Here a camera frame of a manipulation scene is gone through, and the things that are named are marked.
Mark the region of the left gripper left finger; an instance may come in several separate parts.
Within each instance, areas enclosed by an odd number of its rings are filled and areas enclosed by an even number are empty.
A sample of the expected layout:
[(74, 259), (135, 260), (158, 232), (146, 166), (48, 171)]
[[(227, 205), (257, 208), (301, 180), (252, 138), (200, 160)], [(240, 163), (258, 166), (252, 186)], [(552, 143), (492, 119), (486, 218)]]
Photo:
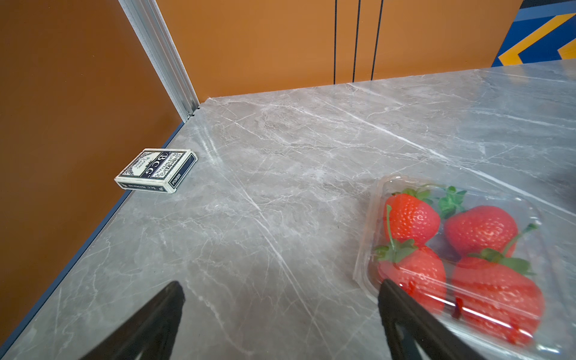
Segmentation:
[(84, 355), (84, 359), (169, 359), (185, 294), (177, 281), (168, 283), (133, 316)]

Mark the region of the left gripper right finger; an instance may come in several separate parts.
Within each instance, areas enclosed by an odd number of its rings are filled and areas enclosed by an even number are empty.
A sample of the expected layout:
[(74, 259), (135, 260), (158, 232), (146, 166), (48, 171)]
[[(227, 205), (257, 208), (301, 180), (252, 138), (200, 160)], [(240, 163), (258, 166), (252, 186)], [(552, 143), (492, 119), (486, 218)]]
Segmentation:
[(395, 282), (385, 279), (379, 289), (378, 309), (393, 359), (482, 359)]

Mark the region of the packed strawberry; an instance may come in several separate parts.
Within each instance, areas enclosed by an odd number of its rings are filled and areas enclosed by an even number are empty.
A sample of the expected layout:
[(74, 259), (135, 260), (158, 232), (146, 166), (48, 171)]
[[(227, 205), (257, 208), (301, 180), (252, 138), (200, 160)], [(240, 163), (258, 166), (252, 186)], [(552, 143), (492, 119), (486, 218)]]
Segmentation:
[(388, 242), (375, 247), (373, 261), (380, 283), (390, 280), (432, 314), (443, 311), (447, 295), (446, 270), (440, 257), (413, 235), (400, 240), (392, 232), (394, 208), (385, 206)]
[(467, 192), (449, 186), (445, 196), (439, 198), (440, 216), (445, 220), (443, 234), (448, 243), (461, 255), (479, 254), (490, 248), (510, 257), (515, 250), (509, 245), (519, 234), (515, 219), (505, 210), (480, 205), (466, 210)]

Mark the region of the clear plastic clamshell container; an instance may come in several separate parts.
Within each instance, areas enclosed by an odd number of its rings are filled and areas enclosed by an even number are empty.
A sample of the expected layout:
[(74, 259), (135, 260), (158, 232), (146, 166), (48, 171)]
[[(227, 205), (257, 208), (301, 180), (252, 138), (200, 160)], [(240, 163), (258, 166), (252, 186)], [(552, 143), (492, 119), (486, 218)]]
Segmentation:
[(530, 202), (392, 175), (373, 187), (354, 280), (385, 280), (490, 358), (573, 359), (575, 306)]

